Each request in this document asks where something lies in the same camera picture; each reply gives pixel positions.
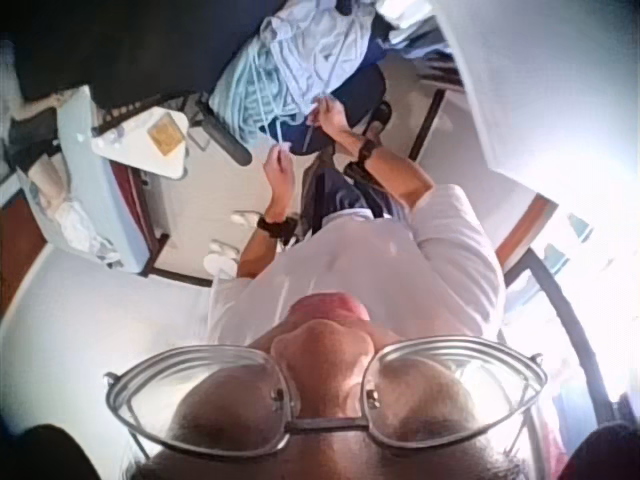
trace hand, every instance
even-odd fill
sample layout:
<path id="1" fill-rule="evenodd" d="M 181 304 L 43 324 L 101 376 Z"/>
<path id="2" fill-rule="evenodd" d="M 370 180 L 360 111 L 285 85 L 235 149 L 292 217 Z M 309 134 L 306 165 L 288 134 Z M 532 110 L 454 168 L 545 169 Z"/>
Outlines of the hand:
<path id="1" fill-rule="evenodd" d="M 309 114 L 307 124 L 320 126 L 334 140 L 341 132 L 351 131 L 344 113 L 344 106 L 332 96 L 316 99 L 316 107 Z"/>
<path id="2" fill-rule="evenodd" d="M 271 147 L 263 168 L 271 185 L 271 203 L 265 211 L 265 219 L 270 223 L 284 222 L 295 190 L 293 157 L 289 153 L 289 144 Z"/>

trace beige floor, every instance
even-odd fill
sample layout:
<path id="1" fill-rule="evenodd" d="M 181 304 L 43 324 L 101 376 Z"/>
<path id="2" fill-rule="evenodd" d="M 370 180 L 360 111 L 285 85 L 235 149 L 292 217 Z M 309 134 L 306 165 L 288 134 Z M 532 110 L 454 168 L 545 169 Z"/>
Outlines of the beige floor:
<path id="1" fill-rule="evenodd" d="M 386 97 L 394 108 L 394 115 L 383 134 L 383 141 L 385 145 L 397 153 L 408 154 L 430 104 L 433 88 L 419 84 L 413 65 L 399 57 L 388 56 L 381 66 L 387 79 Z M 455 107 L 456 103 L 460 103 L 460 101 L 452 102 L 451 106 Z M 448 156 L 451 150 L 450 154 L 459 158 L 455 166 L 456 169 L 464 169 L 467 158 L 469 162 L 476 165 L 483 162 L 473 127 L 471 127 L 471 132 L 467 131 L 468 125 L 465 125 L 465 130 L 456 130 L 453 127 L 447 113 L 443 112 L 438 118 L 433 133 L 436 135 L 439 131 L 444 141 L 444 143 L 436 141 L 434 144 L 434 155 L 437 158 L 431 158 L 433 155 L 429 155 L 428 146 L 425 147 L 420 158 L 420 163 L 427 169 L 442 164 L 445 173 L 441 176 L 445 177 L 443 180 L 447 182 L 456 182 L 457 170 L 447 170 L 447 164 L 443 164 L 443 162 L 447 162 L 447 158 L 441 158 L 443 153 L 442 149 L 438 148 L 439 144 L 445 145 L 447 149 L 445 156 Z M 472 137 L 472 144 L 456 142 L 458 136 Z M 208 278 L 210 275 L 204 270 L 202 260 L 208 253 L 208 244 L 211 239 L 217 239 L 242 249 L 251 232 L 233 224 L 229 217 L 234 210 L 261 212 L 267 205 L 270 189 L 262 172 L 262 160 L 265 158 L 271 142 L 266 137 L 258 142 L 253 149 L 254 161 L 249 167 L 236 165 L 217 145 L 211 145 L 206 152 L 201 152 L 191 145 L 189 148 L 190 156 L 186 161 L 188 173 L 185 178 L 173 181 L 152 176 L 151 189 L 147 192 L 152 220 L 156 227 L 168 232 L 171 236 L 167 247 L 156 263 L 158 268 Z M 462 152 L 453 151 L 458 144 L 463 145 L 465 150 Z M 299 198 L 302 172 L 312 160 L 312 155 L 296 158 L 298 190 L 296 198 Z M 348 161 L 340 156 L 336 160 L 338 166 L 344 165 Z M 464 177 L 464 172 L 461 171 L 461 179 L 465 180 Z M 508 181 L 507 187 L 513 190 L 512 184 L 515 184 L 514 182 L 504 177 L 500 181 L 502 183 Z M 474 180 L 468 178 L 467 182 L 469 185 L 463 185 L 463 188 L 468 187 L 473 190 Z M 477 208 L 482 209 L 483 205 L 480 204 L 483 203 L 483 198 L 475 196 L 477 198 L 473 199 L 472 203 L 477 203 Z M 518 204 L 516 220 L 520 215 L 518 209 L 524 211 L 532 196 L 533 193 L 530 191 L 520 194 L 519 201 L 523 207 L 521 208 Z M 499 205 L 493 204 L 485 207 L 485 210 L 489 209 L 488 212 L 485 212 L 485 216 L 489 217 L 492 217 L 492 212 L 499 209 Z"/>

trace wristwatch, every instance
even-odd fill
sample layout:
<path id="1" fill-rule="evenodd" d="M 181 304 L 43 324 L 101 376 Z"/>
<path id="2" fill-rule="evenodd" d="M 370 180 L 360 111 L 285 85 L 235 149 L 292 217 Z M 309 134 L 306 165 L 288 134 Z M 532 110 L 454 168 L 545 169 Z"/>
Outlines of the wristwatch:
<path id="1" fill-rule="evenodd" d="M 269 223 L 264 217 L 260 217 L 256 226 L 267 232 L 269 237 L 280 240 L 283 245 L 288 245 L 296 231 L 298 221 L 293 217 L 287 217 L 284 222 Z"/>
<path id="2" fill-rule="evenodd" d="M 360 150 L 358 150 L 358 161 L 356 163 L 361 168 L 364 168 L 365 162 L 369 160 L 369 158 L 373 154 L 373 151 L 378 147 L 379 145 L 376 142 L 374 142 L 370 138 L 365 138 L 364 143 L 360 147 Z"/>

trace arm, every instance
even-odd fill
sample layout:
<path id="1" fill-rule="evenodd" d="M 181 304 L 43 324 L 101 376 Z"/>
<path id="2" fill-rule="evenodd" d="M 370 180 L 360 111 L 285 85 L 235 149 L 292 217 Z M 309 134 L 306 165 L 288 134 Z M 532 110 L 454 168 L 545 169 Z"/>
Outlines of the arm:
<path id="1" fill-rule="evenodd" d="M 318 100 L 315 123 L 357 157 L 365 137 L 351 131 L 342 104 L 333 98 Z M 413 209 L 425 193 L 434 187 L 433 180 L 408 158 L 396 155 L 384 146 L 377 147 L 366 162 L 367 170 L 398 200 Z"/>
<path id="2" fill-rule="evenodd" d="M 294 192 L 293 160 L 288 147 L 274 145 L 264 164 L 264 173 L 271 185 L 271 202 L 264 212 L 269 223 L 280 223 L 287 218 Z M 278 241 L 258 228 L 244 247 L 238 262 L 238 278 L 256 278 L 276 256 Z"/>

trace dark blue fabric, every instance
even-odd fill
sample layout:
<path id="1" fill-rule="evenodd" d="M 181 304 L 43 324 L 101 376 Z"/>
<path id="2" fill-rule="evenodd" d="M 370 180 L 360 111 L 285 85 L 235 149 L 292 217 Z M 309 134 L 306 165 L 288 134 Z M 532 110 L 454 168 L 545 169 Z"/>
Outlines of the dark blue fabric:
<path id="1" fill-rule="evenodd" d="M 368 209 L 374 218 L 406 220 L 404 208 L 389 193 L 363 182 L 351 185 L 335 168 L 318 169 L 303 200 L 300 217 L 305 235 L 309 229 L 317 233 L 329 215 L 352 208 Z"/>

